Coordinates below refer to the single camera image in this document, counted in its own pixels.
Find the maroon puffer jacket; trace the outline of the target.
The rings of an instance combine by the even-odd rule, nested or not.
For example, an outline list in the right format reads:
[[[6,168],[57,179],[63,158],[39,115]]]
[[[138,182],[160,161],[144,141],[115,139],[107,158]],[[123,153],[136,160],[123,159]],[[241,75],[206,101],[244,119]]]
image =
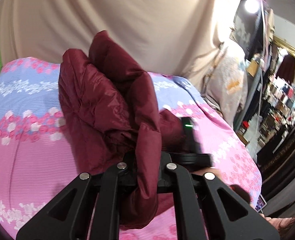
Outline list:
[[[158,109],[148,72],[106,31],[89,53],[68,49],[58,80],[59,100],[77,169],[99,174],[133,153],[138,187],[120,210],[123,229],[142,229],[173,205],[157,194],[161,152],[181,152],[182,123]]]

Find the pink floral bed sheet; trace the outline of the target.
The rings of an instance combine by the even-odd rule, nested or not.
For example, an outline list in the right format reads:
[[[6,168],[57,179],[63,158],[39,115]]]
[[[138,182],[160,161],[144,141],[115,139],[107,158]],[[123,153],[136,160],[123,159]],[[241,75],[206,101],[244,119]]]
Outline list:
[[[0,224],[15,237],[76,176],[75,160],[58,99],[58,64],[33,57],[0,73]],[[261,174],[233,129],[188,81],[151,74],[158,107],[190,116],[202,151],[213,156],[223,181],[244,188],[256,204]]]

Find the grey floral hanging cloth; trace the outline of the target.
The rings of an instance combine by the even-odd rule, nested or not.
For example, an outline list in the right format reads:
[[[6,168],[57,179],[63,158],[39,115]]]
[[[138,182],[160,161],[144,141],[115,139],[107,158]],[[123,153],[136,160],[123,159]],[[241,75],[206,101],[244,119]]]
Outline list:
[[[244,57],[243,49],[235,41],[224,42],[203,78],[201,88],[203,99],[231,127],[247,100],[248,80]]]

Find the cluttered shelf unit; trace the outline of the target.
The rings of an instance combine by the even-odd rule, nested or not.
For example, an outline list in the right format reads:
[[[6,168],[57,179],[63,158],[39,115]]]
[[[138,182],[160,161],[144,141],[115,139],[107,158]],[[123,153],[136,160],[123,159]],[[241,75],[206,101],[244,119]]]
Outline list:
[[[290,53],[270,60],[264,72],[258,69],[255,93],[239,132],[248,142],[246,149],[259,166],[275,155],[290,128],[295,111],[295,57]]]

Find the beige curtain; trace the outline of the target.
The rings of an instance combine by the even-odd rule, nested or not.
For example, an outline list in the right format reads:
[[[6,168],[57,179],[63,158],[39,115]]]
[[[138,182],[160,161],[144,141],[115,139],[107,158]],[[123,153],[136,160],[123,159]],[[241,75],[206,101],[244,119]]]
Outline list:
[[[196,88],[228,40],[240,0],[0,0],[2,63],[33,56],[60,63],[106,30],[145,70]]]

